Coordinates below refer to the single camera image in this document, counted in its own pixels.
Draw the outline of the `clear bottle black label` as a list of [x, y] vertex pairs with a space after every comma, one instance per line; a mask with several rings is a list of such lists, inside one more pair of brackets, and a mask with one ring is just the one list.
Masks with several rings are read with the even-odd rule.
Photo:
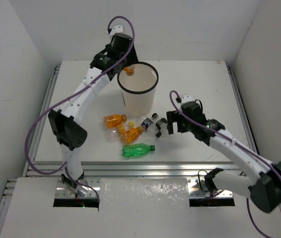
[[168, 122], [166, 118], [158, 117], [155, 124], [158, 128], [158, 132], [155, 135], [157, 138], [168, 135], [168, 129], [167, 129]]

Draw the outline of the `clear bottle blue label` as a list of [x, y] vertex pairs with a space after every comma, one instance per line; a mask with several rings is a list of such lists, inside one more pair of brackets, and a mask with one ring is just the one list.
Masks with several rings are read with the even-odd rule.
[[152, 137], [155, 137], [158, 133], [158, 128], [147, 115], [140, 117], [140, 125], [144, 128], [146, 133]]

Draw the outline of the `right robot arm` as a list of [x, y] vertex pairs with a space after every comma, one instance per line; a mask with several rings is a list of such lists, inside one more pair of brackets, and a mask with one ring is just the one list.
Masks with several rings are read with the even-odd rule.
[[167, 129], [173, 134], [173, 124], [180, 133], [191, 132], [194, 137], [223, 154], [245, 174], [240, 177], [215, 168], [204, 176], [202, 187], [210, 193], [230, 190], [244, 196], [265, 213], [271, 213], [281, 204], [281, 162], [273, 163], [241, 144], [215, 119], [206, 119], [195, 101], [182, 103], [180, 110], [169, 111]]

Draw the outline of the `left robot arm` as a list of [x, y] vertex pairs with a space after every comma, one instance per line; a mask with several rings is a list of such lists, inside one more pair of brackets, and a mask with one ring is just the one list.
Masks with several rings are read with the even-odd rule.
[[81, 123], [88, 107], [115, 75], [137, 62], [131, 36], [114, 34], [105, 49], [94, 56], [83, 81], [74, 92], [75, 97], [68, 99], [58, 110], [49, 112], [49, 123], [66, 164], [62, 181], [69, 187], [76, 189], [76, 181], [84, 178], [80, 154], [87, 131], [81, 127]]

